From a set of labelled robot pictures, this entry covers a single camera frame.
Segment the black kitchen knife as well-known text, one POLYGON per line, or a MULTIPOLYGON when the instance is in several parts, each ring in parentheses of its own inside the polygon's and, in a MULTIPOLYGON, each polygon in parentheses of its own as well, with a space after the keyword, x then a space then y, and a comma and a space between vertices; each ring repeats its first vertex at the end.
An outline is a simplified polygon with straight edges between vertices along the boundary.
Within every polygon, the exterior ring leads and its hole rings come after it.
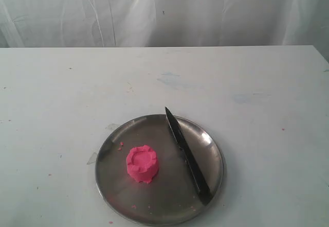
POLYGON ((165 112, 167 116, 167 120, 171 129, 171 132, 176 140, 176 143, 178 145, 178 148, 182 152, 185 161, 188 166, 188 170, 190 172, 193 185, 195 187, 196 193, 199 197, 200 202, 206 206, 208 205, 213 195, 210 191, 210 188, 208 186, 208 183, 206 181, 205 176, 203 175, 186 139, 185 136, 181 130, 180 124, 178 123, 177 119, 174 117, 174 115, 171 113, 171 111, 165 107, 165 112))

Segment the pink clay lump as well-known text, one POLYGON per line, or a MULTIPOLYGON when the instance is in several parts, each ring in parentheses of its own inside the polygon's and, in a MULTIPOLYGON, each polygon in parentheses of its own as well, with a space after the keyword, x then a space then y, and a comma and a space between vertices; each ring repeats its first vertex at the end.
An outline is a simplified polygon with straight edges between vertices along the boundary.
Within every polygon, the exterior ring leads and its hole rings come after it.
POLYGON ((148 145, 134 147, 126 157, 126 168, 136 182, 149 184, 159 171, 157 154, 148 145))

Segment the white backdrop curtain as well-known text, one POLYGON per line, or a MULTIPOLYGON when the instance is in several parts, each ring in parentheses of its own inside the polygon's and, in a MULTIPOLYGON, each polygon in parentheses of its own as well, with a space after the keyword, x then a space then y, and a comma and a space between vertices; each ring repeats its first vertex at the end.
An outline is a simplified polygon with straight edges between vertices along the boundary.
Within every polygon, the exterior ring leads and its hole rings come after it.
POLYGON ((10 47, 328 45, 328 0, 1 0, 10 47))

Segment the round steel plate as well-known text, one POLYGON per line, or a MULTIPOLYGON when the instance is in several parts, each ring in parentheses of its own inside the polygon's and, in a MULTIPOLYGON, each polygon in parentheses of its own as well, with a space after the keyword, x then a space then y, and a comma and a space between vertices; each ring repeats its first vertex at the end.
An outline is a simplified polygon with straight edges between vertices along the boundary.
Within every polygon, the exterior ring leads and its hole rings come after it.
POLYGON ((174 225, 207 209, 199 200, 164 114, 138 117, 114 129, 98 152, 95 177, 104 201, 135 223, 174 225), (123 148, 118 151, 120 142, 123 148), (129 151, 143 145, 150 146, 159 160, 159 171, 149 184, 136 182, 126 168, 129 151))

